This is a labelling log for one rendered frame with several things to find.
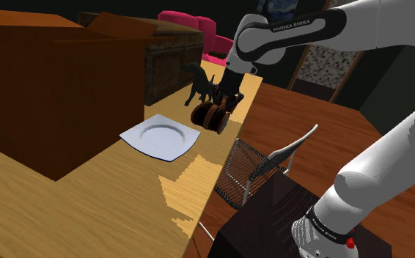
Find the brown ribbed round object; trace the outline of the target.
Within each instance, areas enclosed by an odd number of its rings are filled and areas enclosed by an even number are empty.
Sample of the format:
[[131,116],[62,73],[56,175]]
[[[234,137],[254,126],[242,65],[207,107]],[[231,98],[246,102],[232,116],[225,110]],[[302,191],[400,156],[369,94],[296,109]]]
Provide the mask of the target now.
[[191,113],[191,122],[203,127],[205,130],[221,134],[225,129],[230,113],[225,111],[223,105],[204,102],[198,105]]

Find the dark wooden chest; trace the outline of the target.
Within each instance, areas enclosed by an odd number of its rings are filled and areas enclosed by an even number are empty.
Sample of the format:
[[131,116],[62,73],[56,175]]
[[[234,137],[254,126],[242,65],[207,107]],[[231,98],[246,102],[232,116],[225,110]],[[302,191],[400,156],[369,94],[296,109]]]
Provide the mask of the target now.
[[78,24],[117,39],[144,41],[129,56],[129,73],[146,106],[192,83],[194,75],[181,67],[201,63],[204,34],[188,26],[109,12],[80,12]]

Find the large brown cardboard box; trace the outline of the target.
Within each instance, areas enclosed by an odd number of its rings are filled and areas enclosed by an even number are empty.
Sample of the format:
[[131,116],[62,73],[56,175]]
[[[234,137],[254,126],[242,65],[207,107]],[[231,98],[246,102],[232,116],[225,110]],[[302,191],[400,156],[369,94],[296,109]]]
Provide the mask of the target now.
[[156,30],[109,12],[84,27],[0,10],[0,152],[59,180],[143,122]]

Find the black dog figure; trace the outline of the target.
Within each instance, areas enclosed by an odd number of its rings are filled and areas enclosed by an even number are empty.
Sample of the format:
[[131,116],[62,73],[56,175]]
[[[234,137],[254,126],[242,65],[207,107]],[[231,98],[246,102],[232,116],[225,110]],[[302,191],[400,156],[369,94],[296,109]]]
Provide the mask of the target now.
[[212,100],[212,89],[213,89],[213,79],[214,75],[211,80],[208,80],[208,77],[205,73],[205,70],[196,62],[192,62],[189,64],[184,64],[182,70],[193,73],[194,74],[194,82],[191,87],[191,93],[187,101],[184,103],[184,106],[188,106],[193,97],[196,93],[200,94],[199,99],[202,102],[205,102],[206,96],[208,96],[208,100]]

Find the black woven metal chair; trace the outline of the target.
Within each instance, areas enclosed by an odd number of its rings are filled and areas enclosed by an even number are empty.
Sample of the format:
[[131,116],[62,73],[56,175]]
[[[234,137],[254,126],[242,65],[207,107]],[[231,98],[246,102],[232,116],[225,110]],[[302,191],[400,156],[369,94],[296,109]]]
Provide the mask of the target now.
[[275,173],[289,174],[290,167],[281,166],[293,161],[296,150],[318,128],[314,125],[293,143],[263,155],[241,139],[236,139],[221,170],[214,191],[232,208],[239,210]]

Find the dark robot stand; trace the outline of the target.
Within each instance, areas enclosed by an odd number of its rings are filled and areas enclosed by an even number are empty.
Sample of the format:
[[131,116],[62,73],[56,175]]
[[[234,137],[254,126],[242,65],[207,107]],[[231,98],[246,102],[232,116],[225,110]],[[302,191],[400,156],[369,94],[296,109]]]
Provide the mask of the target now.
[[207,258],[302,258],[291,225],[318,199],[289,177],[273,175],[220,228]]

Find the blue swirl wall picture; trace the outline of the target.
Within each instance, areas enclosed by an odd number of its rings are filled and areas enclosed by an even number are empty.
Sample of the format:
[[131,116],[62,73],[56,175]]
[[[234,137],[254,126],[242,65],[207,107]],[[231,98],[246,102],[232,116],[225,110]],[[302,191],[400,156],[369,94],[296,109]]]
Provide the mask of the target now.
[[264,16],[269,23],[293,18],[298,0],[259,0],[257,14]]

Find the wood framed speckled door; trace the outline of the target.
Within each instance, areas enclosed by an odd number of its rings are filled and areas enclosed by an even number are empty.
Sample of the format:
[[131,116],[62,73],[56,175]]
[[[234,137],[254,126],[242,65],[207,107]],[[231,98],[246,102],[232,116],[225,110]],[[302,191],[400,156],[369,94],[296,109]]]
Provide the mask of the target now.
[[363,54],[308,46],[287,89],[333,103]]

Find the white square plate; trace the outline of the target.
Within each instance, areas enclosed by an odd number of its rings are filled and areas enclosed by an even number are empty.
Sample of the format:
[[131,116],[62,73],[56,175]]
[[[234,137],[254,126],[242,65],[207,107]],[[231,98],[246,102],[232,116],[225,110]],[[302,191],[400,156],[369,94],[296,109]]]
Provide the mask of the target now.
[[145,155],[172,162],[189,151],[199,135],[198,130],[156,114],[121,133],[120,138]]

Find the pink sofa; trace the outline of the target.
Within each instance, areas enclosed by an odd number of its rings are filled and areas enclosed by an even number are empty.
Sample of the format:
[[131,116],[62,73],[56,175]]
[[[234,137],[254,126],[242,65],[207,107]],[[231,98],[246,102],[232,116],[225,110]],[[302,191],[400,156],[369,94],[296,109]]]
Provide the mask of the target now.
[[203,16],[193,16],[184,12],[163,10],[158,20],[177,23],[200,30],[204,34],[202,60],[225,66],[227,56],[232,48],[233,40],[217,35],[217,24],[214,20]]

